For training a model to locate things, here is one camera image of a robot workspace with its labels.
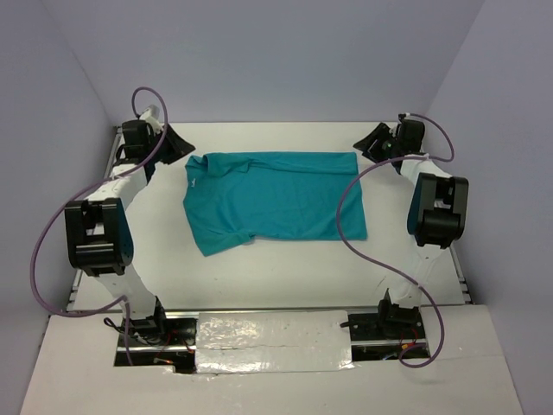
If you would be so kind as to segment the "teal t shirt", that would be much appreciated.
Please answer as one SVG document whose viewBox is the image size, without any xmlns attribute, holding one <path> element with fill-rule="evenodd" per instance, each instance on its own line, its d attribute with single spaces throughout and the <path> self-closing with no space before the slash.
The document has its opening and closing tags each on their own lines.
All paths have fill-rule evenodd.
<svg viewBox="0 0 553 415">
<path fill-rule="evenodd" d="M 191 156 L 185 170 L 183 207 L 204 256 L 255 238 L 368 237 L 352 152 L 214 152 Z"/>
</svg>

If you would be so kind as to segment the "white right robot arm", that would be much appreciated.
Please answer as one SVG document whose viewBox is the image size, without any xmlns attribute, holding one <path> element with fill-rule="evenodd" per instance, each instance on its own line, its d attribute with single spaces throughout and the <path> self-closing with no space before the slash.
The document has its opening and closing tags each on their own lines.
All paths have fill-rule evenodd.
<svg viewBox="0 0 553 415">
<path fill-rule="evenodd" d="M 378 304 L 377 331 L 394 338 L 403 330 L 415 328 L 435 262 L 458 240 L 465 229 L 469 182 L 452 176 L 422 153 L 426 118 L 401 116 L 396 126 L 380 123 L 353 145 L 374 163 L 392 160 L 392 166 L 414 188 L 407 214 L 406 229 L 412 238 L 412 259 L 400 285 L 386 290 Z"/>
</svg>

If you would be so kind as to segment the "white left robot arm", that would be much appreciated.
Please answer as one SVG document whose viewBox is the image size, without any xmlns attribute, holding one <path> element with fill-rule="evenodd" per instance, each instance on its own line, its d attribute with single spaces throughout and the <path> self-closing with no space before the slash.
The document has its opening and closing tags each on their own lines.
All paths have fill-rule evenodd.
<svg viewBox="0 0 553 415">
<path fill-rule="evenodd" d="M 172 164 L 195 150 L 170 125 L 153 118 L 124 122 L 112 179 L 64 208 L 67 250 L 73 268 L 102 284 L 121 303 L 130 332 L 146 344 L 169 333 L 165 310 L 132 265 L 134 244 L 125 210 L 150 182 L 158 163 Z"/>
</svg>

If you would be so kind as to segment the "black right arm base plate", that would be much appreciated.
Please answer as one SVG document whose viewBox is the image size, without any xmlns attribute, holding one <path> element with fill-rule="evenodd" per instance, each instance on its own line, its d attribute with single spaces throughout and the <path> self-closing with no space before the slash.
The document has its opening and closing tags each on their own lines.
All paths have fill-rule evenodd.
<svg viewBox="0 0 553 415">
<path fill-rule="evenodd" d="M 425 338 L 422 320 L 409 327 L 384 325 L 376 313 L 349 314 L 340 327 L 348 329 L 352 342 L 384 342 L 412 343 Z"/>
</svg>

